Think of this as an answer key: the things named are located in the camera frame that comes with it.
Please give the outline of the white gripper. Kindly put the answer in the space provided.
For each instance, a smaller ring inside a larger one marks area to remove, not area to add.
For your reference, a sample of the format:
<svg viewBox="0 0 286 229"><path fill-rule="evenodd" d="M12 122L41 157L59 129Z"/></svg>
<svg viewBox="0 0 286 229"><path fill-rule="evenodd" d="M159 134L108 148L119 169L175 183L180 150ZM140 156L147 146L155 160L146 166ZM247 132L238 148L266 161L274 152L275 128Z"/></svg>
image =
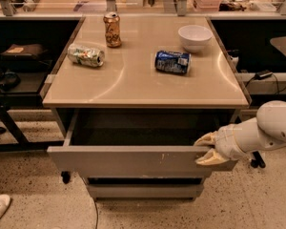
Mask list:
<svg viewBox="0 0 286 229"><path fill-rule="evenodd" d="M230 160L238 160L247 154L241 150L235 133L240 131L238 124L220 127L216 132L211 132L200 137L194 144L196 146L215 146L195 163L202 166L219 165Z"/></svg>

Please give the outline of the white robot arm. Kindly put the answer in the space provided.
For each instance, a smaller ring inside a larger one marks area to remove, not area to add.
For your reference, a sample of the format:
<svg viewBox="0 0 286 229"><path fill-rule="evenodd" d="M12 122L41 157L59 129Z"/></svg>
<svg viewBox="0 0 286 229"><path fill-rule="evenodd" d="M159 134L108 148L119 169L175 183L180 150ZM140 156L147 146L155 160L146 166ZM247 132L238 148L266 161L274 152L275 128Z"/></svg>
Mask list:
<svg viewBox="0 0 286 229"><path fill-rule="evenodd" d="M211 146L203 157L195 161L203 166L239 160L257 151L286 147L286 102L266 102L259 107L254 118L222 126L203 135L194 144Z"/></svg>

